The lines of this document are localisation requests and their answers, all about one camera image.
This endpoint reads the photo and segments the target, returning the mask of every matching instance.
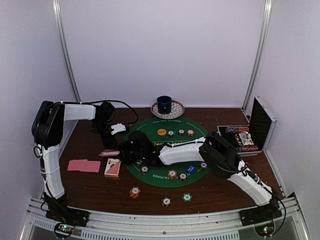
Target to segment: case lid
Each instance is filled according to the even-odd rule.
[[[259,96],[254,97],[251,118],[250,118],[250,134],[254,143],[263,149],[268,138],[270,128],[273,122],[276,121],[274,115],[269,111],[265,103]]]

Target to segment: white wall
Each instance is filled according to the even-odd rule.
[[[70,61],[82,101],[150,107],[242,106],[263,0],[63,0]]]
[[[74,97],[51,0],[1,1],[0,32],[0,239],[16,240],[30,198],[43,190],[33,120],[43,100]]]
[[[284,181],[296,193],[311,239],[320,224],[320,2],[274,1],[253,95],[278,118],[269,145]]]

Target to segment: green poker mat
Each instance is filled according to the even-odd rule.
[[[159,129],[165,129],[167,133],[169,131],[174,131],[174,136],[160,136],[158,135]],[[185,135],[179,135],[178,131],[180,129],[183,129],[185,131]],[[176,119],[159,119],[157,117],[153,117],[147,120],[144,120],[134,126],[130,131],[136,131],[140,130],[141,132],[144,132],[150,141],[156,145],[156,144],[163,144],[164,142],[167,142],[169,144],[175,144],[175,143],[184,143],[188,141],[192,141],[201,137],[205,137],[208,134],[208,131],[201,126],[200,124],[196,123],[195,121],[192,121],[185,117],[179,117]],[[188,130],[194,130],[195,133],[193,136],[188,136],[187,131]],[[199,161],[189,161],[189,162],[183,162],[183,163],[175,163],[168,166],[163,167],[152,167],[146,165],[143,160],[141,159],[142,163],[138,164],[133,163],[130,165],[127,165],[127,169],[129,172],[135,176],[137,179],[141,180],[142,182],[155,186],[155,187],[161,187],[161,188],[179,188],[184,187],[190,184],[193,184],[197,182],[198,180],[202,179],[209,170],[202,169],[200,167]],[[146,174],[141,173],[140,169],[143,166],[149,167],[149,172]],[[196,168],[195,173],[187,173],[186,168],[189,166],[194,166]],[[170,179],[168,177],[168,171],[170,170],[176,170],[178,174],[180,173],[186,173],[188,175],[187,180],[180,181],[178,178],[176,179]]]

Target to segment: poker chip set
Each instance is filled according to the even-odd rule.
[[[159,129],[159,130],[157,131],[157,133],[158,133],[159,136],[168,135],[168,136],[170,136],[170,137],[173,137],[173,136],[176,135],[176,132],[175,132],[175,131],[172,131],[172,130],[167,131],[167,130],[165,130],[165,129],[163,129],[163,128]],[[192,129],[189,129],[189,130],[187,130],[187,131],[185,131],[185,130],[183,130],[183,129],[180,129],[180,130],[177,131],[177,133],[178,133],[180,136],[184,136],[184,135],[187,134],[189,137],[193,137],[196,132],[195,132],[194,130],[192,130]]]
[[[142,165],[143,162],[141,160],[138,160],[136,162],[138,165]],[[199,167],[201,169],[206,169],[208,166],[205,162],[201,162],[199,164]],[[142,174],[147,174],[149,172],[150,168],[148,166],[145,166],[143,165],[141,168],[140,168],[140,172]],[[171,179],[171,180],[175,180],[175,179],[179,179],[179,181],[186,181],[188,179],[188,175],[190,174],[194,174],[197,169],[194,165],[188,165],[186,168],[185,168],[186,172],[181,172],[178,174],[178,172],[174,169],[172,170],[169,170],[168,171],[168,178]],[[141,190],[138,186],[134,186],[131,188],[130,190],[130,197],[133,198],[133,199],[137,199],[139,196],[140,196],[140,193],[141,193]],[[189,203],[192,201],[192,195],[190,193],[184,193],[182,195],[182,200],[186,203]],[[170,197],[167,197],[165,196],[164,198],[162,198],[161,200],[161,204],[162,206],[164,207],[169,207],[171,204],[172,204],[172,199]]]

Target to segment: mug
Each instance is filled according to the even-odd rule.
[[[158,112],[160,114],[169,114],[171,112],[172,98],[169,96],[160,96],[156,99],[158,103]]]

